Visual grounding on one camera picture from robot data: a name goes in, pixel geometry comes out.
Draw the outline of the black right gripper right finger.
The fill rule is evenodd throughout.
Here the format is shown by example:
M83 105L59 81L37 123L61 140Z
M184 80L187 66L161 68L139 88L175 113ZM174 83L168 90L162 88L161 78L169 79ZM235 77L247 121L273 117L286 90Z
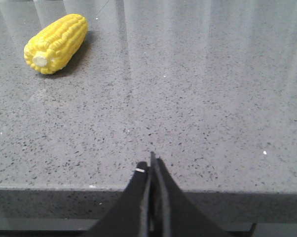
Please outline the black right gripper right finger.
M173 180L165 163L150 153L150 228L153 237L229 237L200 212Z

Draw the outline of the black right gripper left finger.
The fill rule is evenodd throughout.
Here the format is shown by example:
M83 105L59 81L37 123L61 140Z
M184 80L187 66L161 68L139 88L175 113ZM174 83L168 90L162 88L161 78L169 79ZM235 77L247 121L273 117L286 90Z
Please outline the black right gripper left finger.
M149 236L148 165L139 162L117 203L88 232L88 237Z

